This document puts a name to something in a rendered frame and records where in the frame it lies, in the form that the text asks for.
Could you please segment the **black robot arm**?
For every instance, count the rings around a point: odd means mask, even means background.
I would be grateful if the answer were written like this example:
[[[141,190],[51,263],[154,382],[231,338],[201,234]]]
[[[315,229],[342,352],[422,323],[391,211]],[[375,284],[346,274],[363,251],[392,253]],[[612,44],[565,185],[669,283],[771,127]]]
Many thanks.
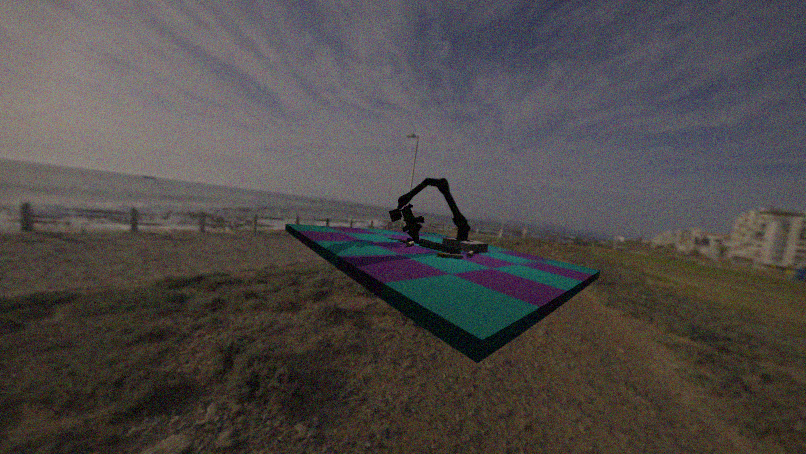
[[[453,196],[452,196],[452,194],[450,192],[449,183],[448,183],[448,180],[446,178],[440,178],[440,179],[426,178],[423,182],[421,182],[413,190],[411,190],[410,192],[408,192],[405,195],[401,196],[398,199],[399,204],[398,204],[397,209],[389,211],[389,214],[390,214],[392,222],[400,220],[401,217],[402,217],[402,214],[403,214],[403,217],[413,215],[413,213],[411,211],[411,208],[413,207],[413,205],[411,205],[409,203],[409,201],[417,193],[419,193],[422,189],[424,189],[428,185],[437,186],[437,188],[443,193],[443,195],[444,195],[444,197],[445,197],[445,199],[446,199],[446,201],[447,201],[447,203],[448,203],[448,205],[449,205],[449,207],[450,207],[450,209],[451,209],[451,211],[452,211],[452,213],[454,215],[454,218],[452,218],[452,220],[454,221],[454,224],[458,226],[458,235],[457,235],[457,238],[455,238],[455,239],[462,240],[462,241],[469,241],[469,240],[467,240],[467,235],[468,235],[468,231],[470,230],[470,227],[467,224],[465,216],[460,212],[460,210],[459,210],[459,208],[458,208],[458,206],[457,206],[457,204],[456,204],[456,202],[455,202],[455,200],[454,200],[454,198],[453,198]],[[409,203],[409,205],[405,206],[408,203]],[[402,209],[403,206],[405,206],[404,209]],[[401,209],[401,210],[399,210],[399,209]],[[401,211],[402,211],[402,214],[401,214]],[[412,216],[412,222],[413,222],[413,224],[424,223],[424,217],[419,216],[417,218],[413,218],[413,216]]]

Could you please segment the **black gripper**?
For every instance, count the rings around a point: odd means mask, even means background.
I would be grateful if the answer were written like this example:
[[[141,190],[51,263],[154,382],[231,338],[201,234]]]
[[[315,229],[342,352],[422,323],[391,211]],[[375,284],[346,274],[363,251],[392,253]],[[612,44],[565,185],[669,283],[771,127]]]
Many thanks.
[[[417,242],[419,240],[419,230],[420,230],[420,228],[422,228],[422,225],[417,224],[417,223],[413,224],[412,216],[413,215],[409,215],[409,216],[404,217],[404,221],[406,222],[406,226],[404,226],[402,228],[402,230],[403,230],[403,232],[406,232],[408,230],[407,233]],[[415,216],[413,216],[413,218],[415,218]]]

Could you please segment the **dark grey keyboard with letter keys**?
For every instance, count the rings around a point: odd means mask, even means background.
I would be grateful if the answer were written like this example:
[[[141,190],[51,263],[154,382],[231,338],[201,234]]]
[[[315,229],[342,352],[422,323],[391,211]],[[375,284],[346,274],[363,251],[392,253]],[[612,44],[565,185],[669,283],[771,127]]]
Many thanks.
[[[451,253],[451,254],[461,254],[461,249],[462,249],[462,248],[459,248],[459,247],[445,245],[445,244],[432,242],[432,241],[428,241],[428,240],[419,240],[419,246],[423,246],[423,247],[427,247],[427,248],[431,248],[431,249],[435,249],[435,250],[439,250],[439,251],[443,251],[443,252],[447,252],[447,253]]]

